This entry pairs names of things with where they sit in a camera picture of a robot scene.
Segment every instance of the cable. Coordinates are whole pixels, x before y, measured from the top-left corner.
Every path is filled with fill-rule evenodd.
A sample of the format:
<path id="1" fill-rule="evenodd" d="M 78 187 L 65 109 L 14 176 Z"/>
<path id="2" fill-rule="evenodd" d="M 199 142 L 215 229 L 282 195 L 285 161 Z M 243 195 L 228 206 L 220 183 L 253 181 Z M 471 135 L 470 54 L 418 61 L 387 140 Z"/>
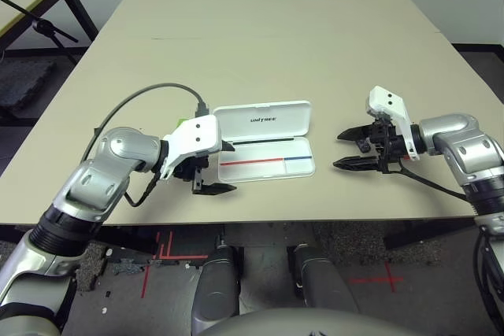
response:
<path id="1" fill-rule="evenodd" d="M 187 86 L 184 86 L 183 84 L 178 84 L 178 83 L 160 83 L 160 84 L 154 84 L 152 86 L 145 87 L 145 88 L 143 88 L 141 90 L 136 91 L 134 94 L 130 94 L 122 102 L 120 102 L 119 104 L 117 104 L 117 106 L 114 109 L 112 109 L 109 114 L 107 114 L 107 116 L 102 121 L 102 123 L 100 124 L 100 126 L 98 126 L 97 128 L 95 128 L 93 137 L 91 138 L 91 140 L 87 144 L 87 147 L 84 150 L 84 154 L 83 154 L 82 158 L 80 159 L 80 162 L 82 163 L 83 161 L 85 161 L 87 159 L 87 157 L 89 156 L 89 153 L 90 153 L 91 149 L 95 145 L 96 140 L 98 139 L 99 135 L 102 133 L 102 131 L 105 128 L 105 126 L 109 123 L 109 121 L 112 119 L 112 117 L 114 117 L 115 114 L 117 112 L 119 112 L 119 110 L 123 106 L 125 106 L 131 100 L 133 100 L 134 98 L 140 96 L 141 94 L 144 94 L 144 93 L 146 93 L 146 92 L 148 92 L 150 90 L 155 90 L 155 89 L 164 88 L 164 87 L 180 88 L 182 90 L 186 90 L 187 92 L 193 94 L 198 99 L 198 108 L 196 110 L 196 116 L 204 116 L 204 115 L 208 114 L 208 108 L 206 107 L 206 104 L 203 101 L 203 98 L 199 95 L 198 92 L 196 92 L 195 90 L 193 90 L 190 87 L 187 87 Z"/>
<path id="2" fill-rule="evenodd" d="M 130 197 L 128 192 L 125 192 L 124 198 L 126 198 L 126 201 L 128 201 L 128 204 L 131 205 L 133 208 L 140 206 L 146 200 L 146 198 L 149 197 L 150 192 L 152 192 L 152 190 L 156 187 L 160 177 L 161 177 L 161 173 L 159 171 L 154 174 L 154 177 L 149 182 L 149 184 L 147 185 L 147 188 L 143 192 L 142 197 L 137 202 L 133 201 L 133 199 Z"/>
<path id="3" fill-rule="evenodd" d="M 436 184 L 430 180 L 427 180 L 424 177 L 421 177 L 421 176 L 411 172 L 408 168 L 406 168 L 404 165 L 402 165 L 401 159 L 399 159 L 398 163 L 399 163 L 399 166 L 401 167 L 401 170 L 400 171 L 389 171 L 388 173 L 398 173 L 399 175 L 407 176 L 410 179 L 418 181 L 419 183 L 422 183 L 422 184 L 427 185 L 431 188 L 440 190 L 443 193 L 449 194 L 450 196 L 454 196 L 460 200 L 469 202 L 469 200 L 465 197 L 464 194 L 449 190 L 449 189 L 445 188 L 444 186 L 440 186 L 439 184 Z"/>
<path id="4" fill-rule="evenodd" d="M 487 272 L 487 265 L 482 261 L 481 264 L 481 280 L 483 284 L 483 289 L 487 292 L 490 292 L 490 286 L 488 285 L 488 272 Z"/>
<path id="5" fill-rule="evenodd" d="M 483 293 L 483 284 L 481 283 L 480 269 L 478 268 L 478 253 L 480 251 L 481 239 L 483 239 L 483 233 L 480 232 L 474 243 L 474 249 L 472 250 L 472 273 L 474 274 L 474 279 L 476 280 L 476 285 L 480 293 Z"/>
<path id="6" fill-rule="evenodd" d="M 98 126 L 97 128 L 95 128 L 93 137 L 91 138 L 91 140 L 87 144 L 86 149 L 84 150 L 84 154 L 83 154 L 82 158 L 80 159 L 80 162 L 82 163 L 83 161 L 85 161 L 87 159 L 87 157 L 89 157 L 89 153 L 90 153 L 91 149 L 93 148 L 93 146 L 95 145 L 96 141 L 98 140 L 98 137 L 102 133 L 103 129 L 110 122 L 110 120 L 112 120 L 112 118 L 116 115 L 116 113 L 120 111 L 120 109 L 123 106 L 125 106 L 131 100 L 133 100 L 134 98 L 140 96 L 141 94 L 145 94 L 146 92 L 148 92 L 150 90 L 156 90 L 158 88 L 165 88 L 165 87 L 180 88 L 182 90 L 186 90 L 187 92 L 193 94 L 198 99 L 198 107 L 197 107 L 196 112 L 195 112 L 195 116 L 196 117 L 206 116 L 207 114 L 209 114 L 209 109 L 206 106 L 206 103 L 203 101 L 203 98 L 199 95 L 199 93 L 196 92 L 195 90 L 193 90 L 190 87 L 184 86 L 183 84 L 178 84 L 178 83 L 159 83 L 159 84 L 154 84 L 152 86 L 145 87 L 145 88 L 143 88 L 141 90 L 136 91 L 133 94 L 130 94 L 122 102 L 120 102 L 119 104 L 117 104 L 116 107 L 114 109 L 112 109 L 109 114 L 107 114 L 107 116 L 102 121 L 102 123 L 100 124 L 100 126 Z M 142 197 L 137 202 L 133 201 L 133 199 L 128 194 L 128 192 L 124 192 L 124 197 L 126 198 L 126 201 L 128 201 L 128 204 L 131 205 L 134 208 L 140 206 L 146 200 L 146 198 L 149 196 L 150 192 L 152 192 L 152 190 L 156 187 L 156 184 L 158 183 L 160 177 L 161 177 L 161 173 L 160 172 L 155 172 L 154 173 L 154 176 L 150 180 L 149 184 L 147 184 L 147 188 L 143 192 Z"/>

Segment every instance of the tripod leg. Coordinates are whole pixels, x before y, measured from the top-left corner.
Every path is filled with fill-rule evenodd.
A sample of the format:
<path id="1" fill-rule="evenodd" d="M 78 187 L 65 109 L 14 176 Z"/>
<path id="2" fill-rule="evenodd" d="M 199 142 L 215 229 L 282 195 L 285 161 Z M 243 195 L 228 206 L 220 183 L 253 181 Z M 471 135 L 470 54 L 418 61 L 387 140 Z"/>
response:
<path id="1" fill-rule="evenodd" d="M 77 65 L 77 61 L 76 59 L 65 49 L 65 47 L 63 46 L 63 44 L 60 42 L 59 39 L 57 39 L 57 37 L 55 35 L 52 35 L 52 36 L 48 36 L 50 39 L 52 39 L 52 41 L 54 42 L 54 44 L 58 47 L 59 50 L 61 50 L 61 52 L 67 56 L 67 58 L 74 64 L 74 65 Z"/>
<path id="2" fill-rule="evenodd" d="M 239 314 L 236 251 L 218 247 L 203 264 L 191 311 L 191 334 Z"/>
<path id="3" fill-rule="evenodd" d="M 352 293 L 334 264 L 310 246 L 294 251 L 295 279 L 302 285 L 307 307 L 359 312 Z"/>

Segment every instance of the black table frame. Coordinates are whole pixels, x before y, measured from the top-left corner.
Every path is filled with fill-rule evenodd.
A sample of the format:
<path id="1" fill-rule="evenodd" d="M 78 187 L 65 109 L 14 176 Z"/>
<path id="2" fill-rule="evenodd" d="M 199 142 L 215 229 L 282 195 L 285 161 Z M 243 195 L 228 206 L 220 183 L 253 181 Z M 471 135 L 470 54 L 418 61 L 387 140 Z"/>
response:
<path id="1" fill-rule="evenodd" d="M 37 17 L 42 16 L 60 0 L 42 0 L 30 12 Z M 98 29 L 91 20 L 89 14 L 80 0 L 65 0 L 67 6 L 77 19 L 82 29 L 86 32 L 91 41 L 96 39 Z M 6 33 L 0 36 L 0 50 L 5 50 L 11 43 L 16 41 L 32 25 L 32 19 L 23 16 Z M 0 109 L 0 126 L 34 126 L 38 118 L 19 118 L 8 109 Z"/>

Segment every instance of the table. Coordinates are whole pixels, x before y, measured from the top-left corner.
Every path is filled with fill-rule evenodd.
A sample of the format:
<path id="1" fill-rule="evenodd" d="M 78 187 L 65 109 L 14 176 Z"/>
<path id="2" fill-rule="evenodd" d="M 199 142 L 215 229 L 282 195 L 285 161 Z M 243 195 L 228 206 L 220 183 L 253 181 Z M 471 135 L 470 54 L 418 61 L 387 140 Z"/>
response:
<path id="1" fill-rule="evenodd" d="M 411 179 L 332 167 L 358 153 L 335 137 L 372 121 L 365 99 L 377 84 L 403 96 L 412 120 L 467 112 L 504 141 L 499 100 L 410 0 L 123 0 L 0 178 L 0 221 L 35 223 L 108 111 L 162 82 L 192 86 L 212 108 L 309 100 L 317 171 L 239 183 L 215 197 L 191 195 L 190 183 L 173 179 L 139 208 L 121 200 L 108 224 L 471 216 L 463 201 Z M 159 90 L 128 104 L 110 127 L 162 136 L 194 110 L 189 94 Z M 410 168 L 460 190 L 442 157 Z M 149 180 L 132 175 L 135 200 Z"/>
<path id="2" fill-rule="evenodd" d="M 47 10 L 54 6 L 59 0 L 11 0 L 19 6 L 30 11 L 37 17 L 42 16 Z M 66 4 L 76 17 L 80 26 L 86 32 L 91 41 L 94 41 L 98 34 L 98 29 L 87 14 L 80 0 L 65 0 Z M 0 2 L 0 50 L 5 50 L 24 31 L 30 28 L 32 19 L 25 16 L 16 9 Z M 0 124 L 2 126 L 33 126 L 37 119 L 20 119 L 15 117 L 10 111 L 0 109 Z"/>

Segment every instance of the floor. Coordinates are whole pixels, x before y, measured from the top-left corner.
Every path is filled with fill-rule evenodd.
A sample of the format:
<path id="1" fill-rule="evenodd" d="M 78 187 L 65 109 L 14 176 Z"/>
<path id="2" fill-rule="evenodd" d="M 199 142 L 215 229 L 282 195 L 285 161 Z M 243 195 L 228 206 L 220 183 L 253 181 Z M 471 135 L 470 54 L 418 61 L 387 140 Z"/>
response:
<path id="1" fill-rule="evenodd" d="M 462 56 L 504 102 L 504 64 L 494 54 L 463 53 Z M 19 116 L 40 115 L 65 81 L 71 65 L 63 57 L 54 60 L 57 71 L 50 83 L 35 102 L 18 113 Z M 29 131 L 28 127 L 0 127 L 0 173 Z M 365 227 L 369 227 L 355 224 L 348 223 L 349 228 L 366 230 Z M 228 242 L 245 247 L 241 313 L 302 306 L 292 290 L 285 248 L 300 242 L 320 242 L 320 229 L 327 226 L 328 223 L 226 226 Z M 344 249 L 361 243 L 367 234 L 350 233 Z M 333 257 L 339 271 L 364 314 L 402 324 L 426 335 L 492 336 L 496 333 L 484 311 L 471 272 L 475 237 L 475 230 L 463 231 L 426 246 L 416 246 L 420 249 L 409 251 L 413 258 L 392 259 L 390 274 L 396 281 L 393 286 L 387 281 L 368 282 L 388 277 L 381 255 L 380 259 L 351 259 L 348 256 L 352 254 L 335 253 L 342 246 L 331 246 L 330 242 L 322 244 L 327 252 L 337 255 Z M 148 275 L 146 272 L 114 275 L 109 266 L 94 291 L 77 294 L 63 335 L 189 335 L 191 302 L 199 270 L 179 264 L 152 266 L 148 272 Z"/>

